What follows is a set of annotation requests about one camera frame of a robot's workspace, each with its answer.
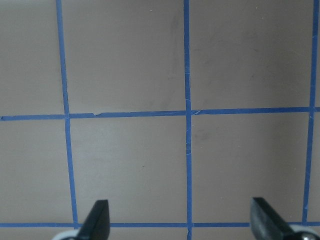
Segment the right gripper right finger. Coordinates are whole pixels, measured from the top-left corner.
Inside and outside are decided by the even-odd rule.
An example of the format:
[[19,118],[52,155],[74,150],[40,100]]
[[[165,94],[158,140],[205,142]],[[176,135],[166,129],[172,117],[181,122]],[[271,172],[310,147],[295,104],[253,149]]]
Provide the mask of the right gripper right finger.
[[251,199],[250,229],[256,240],[297,240],[294,230],[263,197]]

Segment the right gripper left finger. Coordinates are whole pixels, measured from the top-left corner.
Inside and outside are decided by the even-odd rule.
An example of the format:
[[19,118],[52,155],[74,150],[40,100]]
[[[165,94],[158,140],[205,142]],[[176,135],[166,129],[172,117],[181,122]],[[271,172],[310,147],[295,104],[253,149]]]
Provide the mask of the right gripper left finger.
[[79,229],[76,240],[107,240],[110,235],[109,202],[97,200]]

